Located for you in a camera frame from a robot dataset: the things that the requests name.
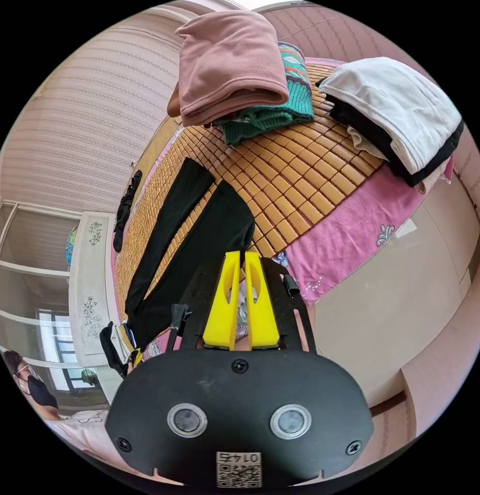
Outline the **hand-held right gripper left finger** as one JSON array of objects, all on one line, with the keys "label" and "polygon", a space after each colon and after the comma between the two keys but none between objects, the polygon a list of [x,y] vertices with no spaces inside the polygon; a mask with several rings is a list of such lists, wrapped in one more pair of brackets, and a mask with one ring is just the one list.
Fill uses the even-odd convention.
[{"label": "hand-held right gripper left finger", "polygon": [[206,348],[234,349],[241,269],[240,260],[239,251],[227,252],[223,259],[210,313],[202,334],[203,344]]}]

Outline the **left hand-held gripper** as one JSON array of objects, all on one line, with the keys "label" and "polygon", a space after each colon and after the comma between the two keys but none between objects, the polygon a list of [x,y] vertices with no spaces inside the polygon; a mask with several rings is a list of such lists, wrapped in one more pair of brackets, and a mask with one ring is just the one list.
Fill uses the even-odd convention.
[{"label": "left hand-held gripper", "polygon": [[130,349],[123,342],[121,333],[113,321],[110,321],[100,331],[99,339],[108,366],[122,379],[125,379],[128,374],[129,361],[132,367],[136,367],[141,362],[143,356],[141,349],[134,349],[130,353]]}]

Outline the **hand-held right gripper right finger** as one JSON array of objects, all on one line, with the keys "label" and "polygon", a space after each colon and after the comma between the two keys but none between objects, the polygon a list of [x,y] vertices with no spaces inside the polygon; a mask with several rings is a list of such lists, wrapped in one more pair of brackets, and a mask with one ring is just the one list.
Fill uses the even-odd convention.
[{"label": "hand-held right gripper right finger", "polygon": [[263,258],[256,252],[245,253],[246,307],[250,349],[270,349],[279,346],[276,324]]}]

